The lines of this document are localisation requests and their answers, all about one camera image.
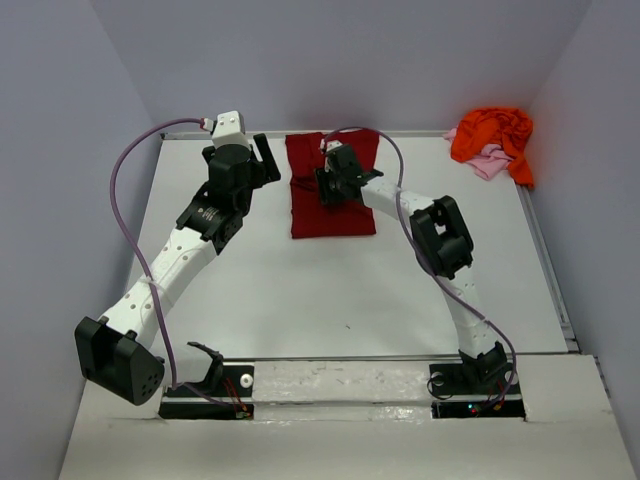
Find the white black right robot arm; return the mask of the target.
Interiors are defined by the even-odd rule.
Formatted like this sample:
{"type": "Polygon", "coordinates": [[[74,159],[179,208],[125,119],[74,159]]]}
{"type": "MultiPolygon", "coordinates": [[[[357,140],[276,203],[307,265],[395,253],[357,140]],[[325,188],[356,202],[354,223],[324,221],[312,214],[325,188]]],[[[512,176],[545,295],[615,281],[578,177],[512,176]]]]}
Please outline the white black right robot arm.
{"type": "Polygon", "coordinates": [[[323,142],[324,165],[315,170],[325,206],[359,202],[397,220],[419,266],[438,285],[454,324],[461,375],[477,395],[496,404],[514,383],[514,351],[506,335],[479,311],[472,272],[473,240],[456,201],[432,199],[401,187],[376,169],[366,170],[355,150],[339,141],[323,142]]]}

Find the dark red t-shirt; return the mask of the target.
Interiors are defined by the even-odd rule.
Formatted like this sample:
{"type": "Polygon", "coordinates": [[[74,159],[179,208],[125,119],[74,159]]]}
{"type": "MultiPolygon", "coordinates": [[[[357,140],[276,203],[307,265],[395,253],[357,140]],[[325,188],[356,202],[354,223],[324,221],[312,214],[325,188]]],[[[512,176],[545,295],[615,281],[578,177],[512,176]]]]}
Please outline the dark red t-shirt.
{"type": "Polygon", "coordinates": [[[291,235],[294,239],[370,236],[376,233],[373,212],[357,201],[321,204],[315,170],[324,166],[322,132],[288,135],[285,139],[291,168],[291,235]]]}

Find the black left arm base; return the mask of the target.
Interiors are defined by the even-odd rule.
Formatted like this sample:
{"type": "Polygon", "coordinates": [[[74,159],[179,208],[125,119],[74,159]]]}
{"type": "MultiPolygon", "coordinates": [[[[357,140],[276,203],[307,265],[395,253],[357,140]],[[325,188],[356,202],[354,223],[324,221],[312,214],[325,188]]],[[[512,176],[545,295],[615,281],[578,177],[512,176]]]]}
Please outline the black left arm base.
{"type": "Polygon", "coordinates": [[[158,415],[165,420],[250,421],[255,410],[254,383],[254,363],[226,362],[212,389],[188,385],[165,389],[158,415]]]}

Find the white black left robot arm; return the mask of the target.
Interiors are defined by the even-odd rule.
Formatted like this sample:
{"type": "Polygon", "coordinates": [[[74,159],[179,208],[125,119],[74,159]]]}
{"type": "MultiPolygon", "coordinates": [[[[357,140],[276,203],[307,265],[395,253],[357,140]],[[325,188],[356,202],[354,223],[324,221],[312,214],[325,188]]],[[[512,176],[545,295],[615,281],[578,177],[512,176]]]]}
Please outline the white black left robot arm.
{"type": "Polygon", "coordinates": [[[202,152],[208,179],[178,217],[168,240],[142,275],[99,319],[83,318],[74,338],[83,377],[139,406],[169,385],[210,396],[221,382],[223,356],[190,341],[167,345],[166,320],[189,284],[242,228],[252,194],[281,174],[265,134],[251,140],[215,139],[202,152]]]}

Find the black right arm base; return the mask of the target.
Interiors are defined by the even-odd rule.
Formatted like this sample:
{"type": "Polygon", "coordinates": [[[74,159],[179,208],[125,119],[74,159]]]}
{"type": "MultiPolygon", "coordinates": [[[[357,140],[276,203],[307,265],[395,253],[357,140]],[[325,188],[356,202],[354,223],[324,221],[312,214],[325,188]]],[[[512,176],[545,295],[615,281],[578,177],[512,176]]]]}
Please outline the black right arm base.
{"type": "Polygon", "coordinates": [[[526,417],[518,378],[514,377],[507,394],[503,393],[512,373],[508,363],[498,376],[488,383],[471,385],[460,363],[439,363],[429,366],[427,390],[432,397],[434,419],[478,419],[526,417]]]}

